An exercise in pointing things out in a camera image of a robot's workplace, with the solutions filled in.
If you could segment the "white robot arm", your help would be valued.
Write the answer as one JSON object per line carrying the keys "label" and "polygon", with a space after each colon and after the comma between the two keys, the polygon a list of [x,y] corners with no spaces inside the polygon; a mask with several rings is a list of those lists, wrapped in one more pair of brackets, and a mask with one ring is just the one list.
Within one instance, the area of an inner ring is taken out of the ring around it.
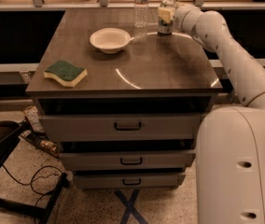
{"label": "white robot arm", "polygon": [[158,14],[217,55],[241,102],[212,111],[199,128],[198,224],[265,224],[265,68],[218,12],[175,3]]}

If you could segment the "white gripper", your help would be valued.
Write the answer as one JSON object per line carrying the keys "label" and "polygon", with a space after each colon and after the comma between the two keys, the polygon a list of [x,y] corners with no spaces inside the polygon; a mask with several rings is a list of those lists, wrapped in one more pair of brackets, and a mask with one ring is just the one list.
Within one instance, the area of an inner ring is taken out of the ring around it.
{"label": "white gripper", "polygon": [[179,32],[190,33],[202,12],[195,6],[175,2],[174,7],[158,7],[158,15],[165,23],[173,22],[174,28]]}

